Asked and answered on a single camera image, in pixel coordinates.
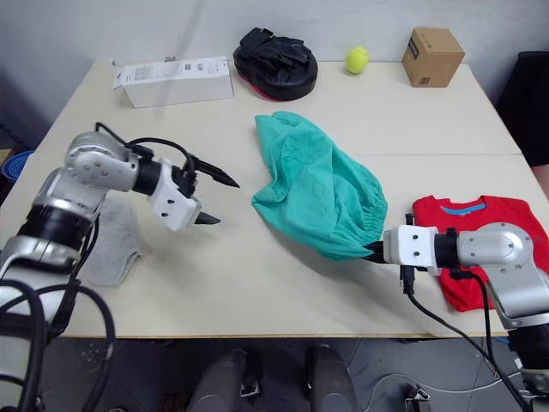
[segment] cardboard box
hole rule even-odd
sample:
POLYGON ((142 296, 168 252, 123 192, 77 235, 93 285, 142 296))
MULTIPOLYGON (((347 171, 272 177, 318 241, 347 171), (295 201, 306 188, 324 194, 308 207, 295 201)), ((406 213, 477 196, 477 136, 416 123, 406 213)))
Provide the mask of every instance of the cardboard box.
POLYGON ((113 88, 123 88, 134 107, 234 96, 225 57, 125 66, 117 73, 113 88))
POLYGON ((447 28, 415 28, 402 64, 415 88, 445 88, 464 56, 447 28))

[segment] white table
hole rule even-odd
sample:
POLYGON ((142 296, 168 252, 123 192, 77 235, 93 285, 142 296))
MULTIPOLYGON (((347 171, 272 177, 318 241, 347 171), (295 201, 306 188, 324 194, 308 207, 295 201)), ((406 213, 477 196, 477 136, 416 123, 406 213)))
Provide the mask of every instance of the white table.
MULTIPOLYGON (((69 141, 97 120, 126 139, 179 142, 241 185, 236 190, 200 177, 196 195, 222 223, 181 233, 164 228, 142 195, 112 194, 132 199, 148 247, 120 287, 96 288, 120 336, 451 336, 402 295, 398 268, 329 261, 263 222, 250 206, 252 195, 269 182, 255 135, 259 113, 303 114, 369 167, 389 203, 386 227, 403 223, 412 202, 426 195, 464 202, 492 194, 527 200, 549 228, 545 196, 465 65, 450 88, 414 89, 399 64, 370 64, 362 76, 351 77, 341 64, 324 63, 316 89, 302 100, 262 100, 233 78, 234 100, 139 110, 111 91, 113 73, 106 64, 93 66, 27 163, 0 210, 1 244, 23 222, 69 141), (359 96, 368 96, 362 108, 359 96), (422 122, 422 112, 437 116, 422 122)), ((178 158, 168 148, 156 152, 178 158)), ((472 335, 484 333, 480 311, 451 310, 435 279, 417 278, 417 297, 427 307, 472 335)), ((492 321, 502 332, 494 312, 492 321)), ((99 316, 81 299, 67 334, 101 333, 99 316)))

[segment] wall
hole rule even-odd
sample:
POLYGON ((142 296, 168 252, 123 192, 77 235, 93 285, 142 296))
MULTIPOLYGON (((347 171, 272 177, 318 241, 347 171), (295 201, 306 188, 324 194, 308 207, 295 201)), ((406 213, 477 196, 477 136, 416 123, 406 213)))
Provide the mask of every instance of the wall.
POLYGON ((516 54, 549 47, 549 1, 2 0, 0 116, 43 134, 95 59, 230 55, 254 26, 319 60, 364 45, 373 61, 400 61, 413 27, 449 27, 496 100, 516 54))

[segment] gray floor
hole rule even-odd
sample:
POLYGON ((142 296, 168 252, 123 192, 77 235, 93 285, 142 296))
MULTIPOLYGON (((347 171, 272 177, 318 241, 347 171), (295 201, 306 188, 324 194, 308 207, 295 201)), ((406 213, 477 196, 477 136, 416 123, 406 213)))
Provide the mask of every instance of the gray floor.
MULTIPOLYGON (((372 385, 387 373, 406 373, 424 384, 451 390, 478 387, 495 379, 485 362, 461 339, 126 340, 118 342, 112 376, 97 410, 124 406, 130 412, 156 411, 161 393, 190 393, 206 365, 231 348, 245 347, 256 348, 264 362, 263 399, 246 409, 309 411, 302 391, 304 357, 306 349, 318 343, 336 348, 348 362, 363 406, 372 385)), ((497 341, 494 351, 504 370, 513 373, 514 354, 497 341)), ((51 344, 42 379, 47 410, 80 410, 96 377, 100 354, 100 340, 57 339, 51 344)), ((519 377, 513 381, 520 384, 519 377)), ((377 389, 371 411, 403 411, 403 395, 408 389, 404 379, 384 381, 377 389)), ((433 412, 518 410, 502 385, 460 395, 426 390, 431 395, 433 412)))

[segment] green cloth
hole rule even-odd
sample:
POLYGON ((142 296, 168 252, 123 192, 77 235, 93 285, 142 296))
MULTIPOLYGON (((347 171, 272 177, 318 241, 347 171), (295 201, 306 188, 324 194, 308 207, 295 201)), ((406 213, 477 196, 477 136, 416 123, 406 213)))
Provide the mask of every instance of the green cloth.
POLYGON ((256 116, 256 126, 273 178, 251 201, 259 214, 326 258, 370 255, 387 213, 376 177, 298 114, 256 116))

